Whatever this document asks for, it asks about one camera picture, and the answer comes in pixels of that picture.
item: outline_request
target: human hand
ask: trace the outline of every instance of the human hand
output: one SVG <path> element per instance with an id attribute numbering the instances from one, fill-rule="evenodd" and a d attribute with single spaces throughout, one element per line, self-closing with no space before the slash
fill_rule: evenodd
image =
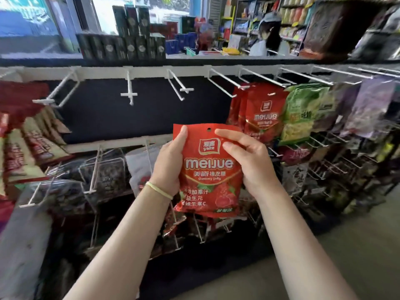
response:
<path id="1" fill-rule="evenodd" d="M 239 131 L 216 129 L 215 134 L 239 142 L 246 148 L 244 150 L 230 142 L 222 145 L 241 164 L 244 185 L 257 200 L 267 192 L 282 189 L 265 145 Z"/>
<path id="2" fill-rule="evenodd" d="M 187 131 L 187 127 L 183 125 L 177 137 L 163 145 L 149 180 L 150 183 L 171 196 L 179 191 L 178 176 L 182 168 L 182 149 L 188 136 Z"/>

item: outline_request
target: black hair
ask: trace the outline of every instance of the black hair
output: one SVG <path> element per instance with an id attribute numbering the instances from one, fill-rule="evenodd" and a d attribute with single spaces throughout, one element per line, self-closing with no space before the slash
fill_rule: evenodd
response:
<path id="1" fill-rule="evenodd" d="M 280 42 L 282 41 L 279 30 L 281 27 L 281 22 L 262 22 L 260 24 L 259 33 L 262 35 L 263 32 L 270 32 L 265 46 L 269 50 L 278 51 Z"/>

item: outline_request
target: white shirt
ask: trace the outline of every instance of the white shirt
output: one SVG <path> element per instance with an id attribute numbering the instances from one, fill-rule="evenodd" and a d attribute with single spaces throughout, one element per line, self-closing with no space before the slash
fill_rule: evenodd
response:
<path id="1" fill-rule="evenodd" d="M 285 40 L 282 40 L 280 42 L 279 48 L 278 48 L 278 53 L 277 55 L 290 55 L 290 45 L 288 42 Z M 250 48 L 250 53 L 249 55 L 267 55 L 267 48 L 265 46 L 265 40 L 258 41 L 255 43 L 251 48 Z"/>

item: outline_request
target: yake logo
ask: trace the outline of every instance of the yake logo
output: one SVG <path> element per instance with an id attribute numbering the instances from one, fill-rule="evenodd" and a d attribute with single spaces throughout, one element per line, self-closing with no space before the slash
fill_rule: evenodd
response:
<path id="1" fill-rule="evenodd" d="M 261 111 L 268 111 L 271 110 L 272 107 L 272 101 L 264 101 L 261 104 Z"/>
<path id="2" fill-rule="evenodd" d="M 221 140 L 218 138 L 212 139 L 200 139 L 199 144 L 199 154 L 200 155 L 210 155 L 220 153 Z"/>

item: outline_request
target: left hand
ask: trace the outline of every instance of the left hand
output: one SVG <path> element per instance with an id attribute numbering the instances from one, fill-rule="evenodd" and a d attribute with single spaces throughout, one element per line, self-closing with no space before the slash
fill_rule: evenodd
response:
<path id="1" fill-rule="evenodd" d="M 187 126 L 183 125 L 177 137 L 163 145 L 150 178 L 150 183 L 171 196 L 179 191 L 178 176 L 182 168 L 182 149 L 188 136 L 187 131 Z"/>

